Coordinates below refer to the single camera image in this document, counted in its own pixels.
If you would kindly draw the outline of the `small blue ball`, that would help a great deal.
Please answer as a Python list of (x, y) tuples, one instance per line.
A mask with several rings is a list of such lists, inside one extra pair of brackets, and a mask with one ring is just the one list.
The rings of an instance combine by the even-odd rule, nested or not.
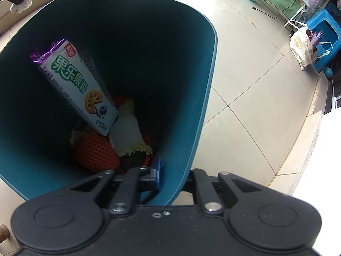
[(331, 68), (325, 68), (324, 74), (328, 79), (332, 78), (334, 75), (333, 70)]

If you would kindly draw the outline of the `blue plastic stool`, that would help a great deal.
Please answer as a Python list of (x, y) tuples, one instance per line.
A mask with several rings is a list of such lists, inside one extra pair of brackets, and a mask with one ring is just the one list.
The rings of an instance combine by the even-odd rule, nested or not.
[(315, 14), (306, 24), (313, 32), (322, 31), (314, 62), (316, 71), (321, 72), (340, 50), (340, 25), (325, 9)]

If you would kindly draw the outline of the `white tote bag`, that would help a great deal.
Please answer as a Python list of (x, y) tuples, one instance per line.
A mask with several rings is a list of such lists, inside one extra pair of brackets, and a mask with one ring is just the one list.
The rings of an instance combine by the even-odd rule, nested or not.
[[(290, 38), (290, 49), (295, 56), (298, 64), (302, 70), (305, 70), (309, 65), (312, 65), (317, 59), (321, 59), (329, 55), (333, 49), (331, 42), (321, 42), (320, 39), (323, 35), (323, 31), (315, 32), (311, 30), (307, 24), (297, 21), (301, 27), (297, 27), (290, 22), (290, 25), (295, 27), (297, 31)], [(321, 55), (317, 55), (317, 46), (329, 44), (330, 48), (323, 52)]]

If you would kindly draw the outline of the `white cabbage piece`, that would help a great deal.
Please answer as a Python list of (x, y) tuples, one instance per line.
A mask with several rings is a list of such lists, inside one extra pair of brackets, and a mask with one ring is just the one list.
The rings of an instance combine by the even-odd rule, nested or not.
[(139, 124), (134, 113), (131, 99), (123, 102), (118, 109), (118, 119), (109, 131), (109, 141), (119, 157), (135, 153), (152, 155), (152, 148), (143, 140)]

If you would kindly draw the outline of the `purple white biscuit package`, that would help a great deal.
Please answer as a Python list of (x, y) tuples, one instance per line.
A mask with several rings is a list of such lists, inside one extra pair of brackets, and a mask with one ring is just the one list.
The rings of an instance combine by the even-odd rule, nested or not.
[(92, 129), (108, 136), (118, 110), (87, 49), (61, 39), (30, 59)]

